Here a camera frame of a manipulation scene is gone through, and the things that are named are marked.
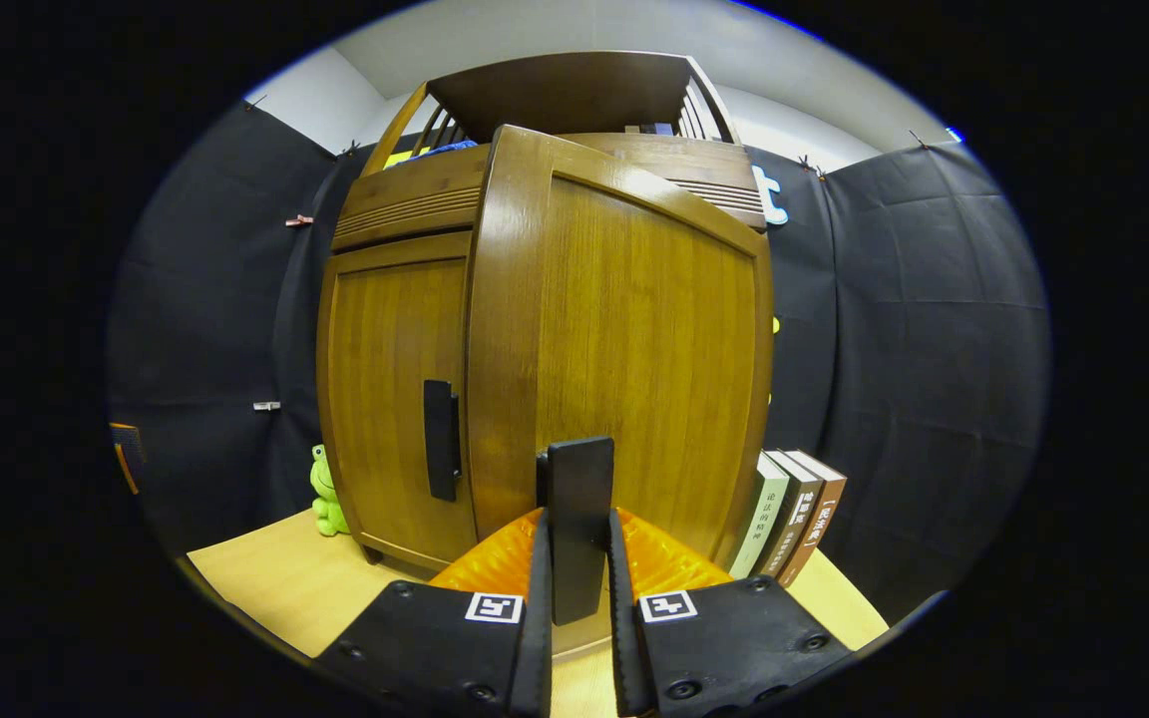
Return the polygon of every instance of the black fabric curtain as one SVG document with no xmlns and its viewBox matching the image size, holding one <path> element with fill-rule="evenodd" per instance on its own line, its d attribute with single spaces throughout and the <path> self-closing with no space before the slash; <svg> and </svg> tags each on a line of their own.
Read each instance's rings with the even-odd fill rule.
<svg viewBox="0 0 1149 718">
<path fill-rule="evenodd" d="M 364 161 L 239 105 L 133 232 L 109 306 L 109 419 L 140 427 L 140 500 L 173 555 L 314 500 L 316 292 Z M 317 223 L 287 227 L 296 215 Z M 256 412 L 260 401 L 282 409 Z"/>
<path fill-rule="evenodd" d="M 766 449 L 816 454 L 835 368 L 835 260 L 827 200 L 812 170 L 754 147 L 754 167 L 779 185 L 771 192 L 788 222 L 766 224 L 774 268 L 774 378 Z"/>
<path fill-rule="evenodd" d="M 817 455 L 849 482 L 820 549 L 892 624 L 964 577 L 1025 482 L 1049 387 L 1046 296 L 1012 208 L 957 142 L 822 185 L 838 337 Z"/>
</svg>

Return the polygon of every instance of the white sign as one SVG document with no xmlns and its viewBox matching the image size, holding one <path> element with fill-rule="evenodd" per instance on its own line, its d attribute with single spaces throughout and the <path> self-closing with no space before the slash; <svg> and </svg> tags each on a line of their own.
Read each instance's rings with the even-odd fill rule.
<svg viewBox="0 0 1149 718">
<path fill-rule="evenodd" d="M 694 601 L 689 601 L 687 592 L 674 590 L 641 596 L 641 618 L 647 624 L 676 622 L 677 618 L 691 616 L 699 616 L 699 611 L 694 609 Z"/>
<path fill-rule="evenodd" d="M 475 593 L 465 619 L 484 624 L 519 624 L 523 603 L 519 595 Z"/>
<path fill-rule="evenodd" d="M 765 170 L 753 164 L 753 176 L 756 177 L 756 186 L 761 190 L 761 210 L 765 213 L 765 222 L 771 224 L 788 223 L 788 210 L 774 207 L 774 199 L 770 192 L 780 192 L 779 180 L 765 177 Z"/>
</svg>

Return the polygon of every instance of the cabinet door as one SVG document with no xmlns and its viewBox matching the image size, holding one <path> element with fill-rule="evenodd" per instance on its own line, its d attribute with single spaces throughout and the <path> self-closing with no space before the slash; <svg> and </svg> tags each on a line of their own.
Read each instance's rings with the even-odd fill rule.
<svg viewBox="0 0 1149 718">
<path fill-rule="evenodd" d="M 424 380 L 464 394 L 469 239 L 339 254 L 322 289 L 318 401 L 339 504 L 361 545 L 430 568 L 476 542 L 466 477 L 455 501 L 434 499 L 424 447 Z"/>
<path fill-rule="evenodd" d="M 615 438 L 612 501 L 717 563 L 751 510 L 765 238 L 676 184 L 506 125 L 475 233 L 465 417 L 479 535 L 534 505 L 534 454 Z"/>
</svg>

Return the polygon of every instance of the wooden table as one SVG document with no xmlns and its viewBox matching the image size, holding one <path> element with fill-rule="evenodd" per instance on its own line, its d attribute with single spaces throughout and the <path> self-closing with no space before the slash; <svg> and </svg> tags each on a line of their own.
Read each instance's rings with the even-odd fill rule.
<svg viewBox="0 0 1149 718">
<path fill-rule="evenodd" d="M 307 657 L 322 654 L 390 581 L 429 581 L 434 576 L 392 558 L 367 563 L 350 536 L 319 535 L 314 522 L 314 510 L 302 510 L 187 555 L 225 601 Z M 849 649 L 888 630 L 820 550 L 788 593 Z M 578 622 L 553 631 L 553 718 L 616 715 L 609 642 L 571 648 L 586 642 L 580 636 L 589 631 L 606 627 Z"/>
</svg>

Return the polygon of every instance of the wooden cabinet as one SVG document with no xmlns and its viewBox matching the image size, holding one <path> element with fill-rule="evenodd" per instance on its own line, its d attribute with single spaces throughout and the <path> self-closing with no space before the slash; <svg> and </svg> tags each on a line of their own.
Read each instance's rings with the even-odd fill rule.
<svg viewBox="0 0 1149 718">
<path fill-rule="evenodd" d="M 539 450 L 610 435 L 612 501 L 725 561 L 765 431 L 770 314 L 765 238 L 633 164 L 503 128 L 466 345 L 479 534 L 533 508 Z"/>
<path fill-rule="evenodd" d="M 583 55 L 619 68 L 616 87 L 656 82 L 638 100 L 616 91 L 614 117 L 524 92 L 560 70 L 570 96 L 600 95 Z M 770 255 L 751 167 L 719 100 L 696 105 L 715 95 L 707 78 L 694 92 L 692 59 L 553 57 L 421 86 L 345 202 L 322 293 L 318 400 L 352 536 L 371 559 L 441 569 L 534 508 L 540 450 L 604 434 L 612 501 L 728 564 L 770 386 Z M 487 77 L 510 82 L 473 92 Z M 417 149 L 442 136 L 479 145 L 384 169 L 424 92 L 464 125 L 434 129 L 434 115 Z M 696 137 L 607 132 L 676 108 Z M 711 134 L 697 109 L 716 116 Z M 453 501 L 429 487 L 426 380 L 458 394 Z"/>
<path fill-rule="evenodd" d="M 319 403 L 339 504 L 363 546 L 433 568 L 478 542 L 471 492 L 429 492 L 423 417 L 424 380 L 464 387 L 469 240 L 339 254 L 322 292 Z"/>
</svg>

